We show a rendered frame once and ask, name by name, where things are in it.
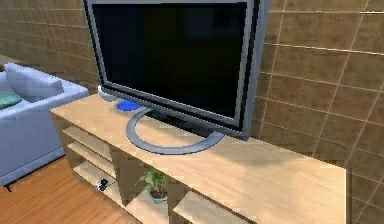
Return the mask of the grey flat screen television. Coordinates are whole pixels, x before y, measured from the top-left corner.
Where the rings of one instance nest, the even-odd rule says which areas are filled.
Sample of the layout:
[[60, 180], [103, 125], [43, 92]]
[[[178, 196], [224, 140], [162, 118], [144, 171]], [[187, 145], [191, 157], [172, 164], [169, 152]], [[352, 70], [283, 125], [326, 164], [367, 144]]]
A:
[[[250, 136], [270, 0], [82, 0], [103, 92], [143, 106], [126, 126], [148, 152], [191, 154]], [[137, 132], [156, 113], [203, 133], [187, 146]]]

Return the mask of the small green houseplant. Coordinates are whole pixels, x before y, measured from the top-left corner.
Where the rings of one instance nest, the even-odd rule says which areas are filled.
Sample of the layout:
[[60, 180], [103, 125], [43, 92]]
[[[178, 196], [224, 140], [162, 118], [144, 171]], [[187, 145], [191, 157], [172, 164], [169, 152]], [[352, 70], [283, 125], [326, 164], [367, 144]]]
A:
[[155, 204], [162, 203], [167, 200], [167, 180], [166, 177], [154, 168], [149, 168], [141, 177], [138, 178], [137, 183], [144, 182], [145, 190], [148, 191], [152, 201]]

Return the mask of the light wooden television stand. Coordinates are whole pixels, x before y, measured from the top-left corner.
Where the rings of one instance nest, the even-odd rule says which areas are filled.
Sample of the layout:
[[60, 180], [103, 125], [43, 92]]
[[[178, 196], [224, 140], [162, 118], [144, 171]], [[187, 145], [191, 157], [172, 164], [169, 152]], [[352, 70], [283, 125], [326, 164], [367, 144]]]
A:
[[[73, 170], [141, 224], [347, 224], [346, 171], [250, 139], [225, 137], [186, 155], [146, 152], [126, 126], [132, 112], [92, 95], [51, 111]], [[198, 136], [144, 116], [137, 132], [160, 146], [187, 146]], [[167, 200], [155, 204], [144, 182], [149, 168], [167, 180]]]

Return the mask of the blue plate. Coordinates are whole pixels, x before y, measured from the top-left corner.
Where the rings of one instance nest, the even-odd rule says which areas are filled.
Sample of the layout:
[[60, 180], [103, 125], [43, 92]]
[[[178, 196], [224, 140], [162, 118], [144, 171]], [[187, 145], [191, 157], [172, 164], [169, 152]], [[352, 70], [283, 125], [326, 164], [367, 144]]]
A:
[[141, 105], [128, 100], [121, 100], [116, 104], [116, 109], [119, 111], [134, 111], [140, 108]]

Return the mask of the pale blue sofa cushion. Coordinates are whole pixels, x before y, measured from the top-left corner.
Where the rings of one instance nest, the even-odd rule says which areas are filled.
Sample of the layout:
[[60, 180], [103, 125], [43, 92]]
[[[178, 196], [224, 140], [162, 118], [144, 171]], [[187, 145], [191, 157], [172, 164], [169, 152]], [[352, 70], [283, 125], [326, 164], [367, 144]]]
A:
[[61, 80], [39, 70], [14, 63], [4, 66], [11, 88], [29, 102], [44, 100], [64, 92]]

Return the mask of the pale blue sofa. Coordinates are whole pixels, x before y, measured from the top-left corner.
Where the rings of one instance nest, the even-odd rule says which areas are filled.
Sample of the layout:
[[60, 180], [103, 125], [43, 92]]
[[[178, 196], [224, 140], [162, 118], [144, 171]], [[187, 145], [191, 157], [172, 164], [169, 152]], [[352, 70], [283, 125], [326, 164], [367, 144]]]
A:
[[[87, 97], [89, 92], [83, 86], [60, 80], [63, 93], [36, 102], [20, 96], [20, 103], [0, 110], [0, 186], [7, 186], [64, 155], [50, 110]], [[16, 93], [7, 80], [5, 68], [0, 72], [0, 92]]]

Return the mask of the green cushion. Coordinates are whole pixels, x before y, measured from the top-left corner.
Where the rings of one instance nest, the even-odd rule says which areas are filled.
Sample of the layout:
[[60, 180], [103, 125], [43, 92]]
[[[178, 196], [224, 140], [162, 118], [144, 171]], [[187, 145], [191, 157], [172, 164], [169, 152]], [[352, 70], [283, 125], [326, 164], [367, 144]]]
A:
[[22, 98], [14, 92], [0, 92], [0, 110], [14, 106], [22, 101]]

